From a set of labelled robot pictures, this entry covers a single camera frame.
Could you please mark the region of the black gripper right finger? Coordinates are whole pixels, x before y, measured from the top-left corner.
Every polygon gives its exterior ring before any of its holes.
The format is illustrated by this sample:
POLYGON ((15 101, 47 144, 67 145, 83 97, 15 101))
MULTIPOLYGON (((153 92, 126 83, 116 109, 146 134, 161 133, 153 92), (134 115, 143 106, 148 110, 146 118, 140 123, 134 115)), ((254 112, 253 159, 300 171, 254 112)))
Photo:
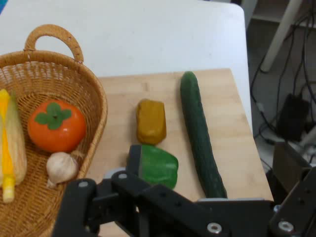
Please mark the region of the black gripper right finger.
POLYGON ((273 237, 313 237, 316 235, 316 168, 303 172, 279 210, 269 221, 273 237))

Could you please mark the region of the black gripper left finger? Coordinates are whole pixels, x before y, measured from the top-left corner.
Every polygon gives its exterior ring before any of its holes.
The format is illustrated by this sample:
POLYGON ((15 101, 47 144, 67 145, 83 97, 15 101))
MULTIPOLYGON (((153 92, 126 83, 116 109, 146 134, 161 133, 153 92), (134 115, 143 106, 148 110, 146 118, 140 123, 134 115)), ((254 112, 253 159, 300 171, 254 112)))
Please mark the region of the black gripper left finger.
POLYGON ((209 210, 163 185, 140 178, 140 145, 130 147, 127 167, 96 184, 70 182, 53 228, 55 237, 96 237, 100 226, 116 223, 131 237, 220 237, 222 224, 209 210))

